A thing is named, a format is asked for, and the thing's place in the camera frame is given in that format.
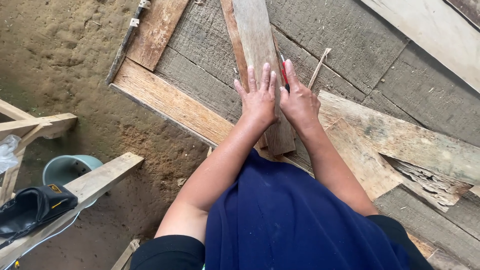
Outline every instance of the tool belt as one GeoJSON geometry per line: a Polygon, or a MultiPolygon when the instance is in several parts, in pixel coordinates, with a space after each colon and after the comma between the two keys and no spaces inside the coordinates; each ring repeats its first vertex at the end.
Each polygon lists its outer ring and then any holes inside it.
{"type": "Polygon", "coordinates": [[[61,185],[49,184],[20,190],[0,207],[0,249],[29,234],[41,224],[75,208],[78,198],[61,185]]]}

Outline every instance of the dirt ground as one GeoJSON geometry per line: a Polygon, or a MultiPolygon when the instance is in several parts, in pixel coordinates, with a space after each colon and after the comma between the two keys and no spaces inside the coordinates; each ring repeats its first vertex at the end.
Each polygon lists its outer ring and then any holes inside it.
{"type": "Polygon", "coordinates": [[[43,167],[58,155],[145,158],[74,226],[24,256],[22,269],[110,269],[133,237],[152,237],[180,189],[177,179],[206,156],[206,145],[104,84],[137,4],[0,0],[0,98],[37,117],[78,116],[73,131],[27,148],[16,189],[40,185],[43,167]]]}

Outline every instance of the person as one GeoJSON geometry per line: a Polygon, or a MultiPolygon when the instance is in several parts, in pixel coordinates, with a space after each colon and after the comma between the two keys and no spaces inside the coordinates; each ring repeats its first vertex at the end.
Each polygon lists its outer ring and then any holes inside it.
{"type": "Polygon", "coordinates": [[[182,187],[155,238],[133,254],[131,270],[432,269],[405,229],[378,214],[318,119],[320,100],[285,65],[290,92],[280,108],[305,145],[315,178],[261,158],[255,143],[277,121],[276,74],[247,93],[234,85],[242,115],[182,187]]]}

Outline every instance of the right hand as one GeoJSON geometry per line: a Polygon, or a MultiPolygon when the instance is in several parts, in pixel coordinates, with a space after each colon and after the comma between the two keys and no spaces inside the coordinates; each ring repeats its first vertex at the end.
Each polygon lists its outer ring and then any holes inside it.
{"type": "Polygon", "coordinates": [[[305,85],[298,81],[292,61],[285,61],[290,93],[280,88],[280,109],[297,132],[302,132],[320,124],[318,112],[320,100],[305,85]]]}

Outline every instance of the left hand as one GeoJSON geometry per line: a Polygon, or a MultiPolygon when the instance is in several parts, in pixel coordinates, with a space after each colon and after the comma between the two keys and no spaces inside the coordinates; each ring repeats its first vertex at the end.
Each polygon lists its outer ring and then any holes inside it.
{"type": "Polygon", "coordinates": [[[247,72],[249,93],[243,89],[238,80],[234,81],[235,88],[242,101],[241,117],[247,118],[252,123],[257,123],[262,128],[267,129],[278,119],[275,115],[276,73],[274,71],[270,72],[270,64],[265,63],[260,88],[257,89],[253,66],[249,66],[247,72]]]}

